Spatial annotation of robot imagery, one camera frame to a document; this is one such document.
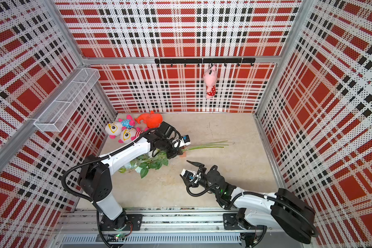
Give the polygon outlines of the artificial flower bouquet green stems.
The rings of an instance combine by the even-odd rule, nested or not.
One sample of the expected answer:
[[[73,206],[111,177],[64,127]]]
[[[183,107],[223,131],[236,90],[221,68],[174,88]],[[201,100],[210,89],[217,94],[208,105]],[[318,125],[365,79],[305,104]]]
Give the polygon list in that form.
[[[207,143],[198,146],[188,147],[185,146],[182,148],[182,151],[194,151],[194,150],[201,150],[201,149],[219,149],[225,148],[229,146],[230,143],[228,141],[218,141],[213,143]],[[133,159],[126,165],[123,165],[118,170],[120,173],[125,174],[127,172],[135,171],[137,172],[141,178],[147,176],[150,170],[159,170],[162,166],[169,165],[169,159],[166,158],[165,152],[159,152],[156,157],[152,157],[152,152],[147,154],[138,156],[136,159]]]

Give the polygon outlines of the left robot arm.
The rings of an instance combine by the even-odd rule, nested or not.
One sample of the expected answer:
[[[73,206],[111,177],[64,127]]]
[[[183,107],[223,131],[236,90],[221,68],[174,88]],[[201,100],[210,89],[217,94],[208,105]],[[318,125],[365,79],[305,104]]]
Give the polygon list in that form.
[[[103,219],[109,221],[114,229],[122,229],[127,225],[128,219],[112,193],[112,176],[139,156],[149,153],[156,156],[156,150],[165,152],[167,159],[182,155],[182,148],[190,143],[188,135],[180,135],[173,126],[163,122],[158,128],[142,132],[131,143],[111,153],[87,157],[83,163],[65,171],[61,183],[66,192],[92,203],[98,214],[102,214]],[[67,185],[67,177],[78,169],[81,171],[77,184],[82,188],[83,194]]]

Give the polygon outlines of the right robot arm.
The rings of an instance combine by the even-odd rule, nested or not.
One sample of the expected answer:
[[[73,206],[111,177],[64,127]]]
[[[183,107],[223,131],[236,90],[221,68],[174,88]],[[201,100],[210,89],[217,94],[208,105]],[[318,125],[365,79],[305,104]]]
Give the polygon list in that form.
[[[290,191],[279,188],[276,193],[247,191],[231,185],[218,171],[218,166],[206,168],[199,162],[191,162],[196,171],[183,169],[180,176],[190,196],[213,194],[224,210],[238,210],[231,226],[243,230],[251,228],[281,228],[292,239],[310,244],[319,236],[314,225],[315,210]]]

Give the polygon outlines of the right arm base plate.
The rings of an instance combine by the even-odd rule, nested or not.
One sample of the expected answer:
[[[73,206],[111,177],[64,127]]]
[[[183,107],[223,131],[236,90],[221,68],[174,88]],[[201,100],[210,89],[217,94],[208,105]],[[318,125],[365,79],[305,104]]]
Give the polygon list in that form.
[[[262,225],[254,226],[246,221],[242,213],[225,213],[223,214],[223,225],[225,230],[264,230]]]

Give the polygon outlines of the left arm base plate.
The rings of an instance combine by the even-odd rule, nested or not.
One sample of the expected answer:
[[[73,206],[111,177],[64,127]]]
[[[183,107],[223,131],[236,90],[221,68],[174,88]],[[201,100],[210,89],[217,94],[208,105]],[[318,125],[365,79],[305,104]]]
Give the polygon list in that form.
[[[102,231],[139,231],[142,225],[143,215],[121,214],[117,219],[110,220],[103,215],[99,221],[99,227]]]

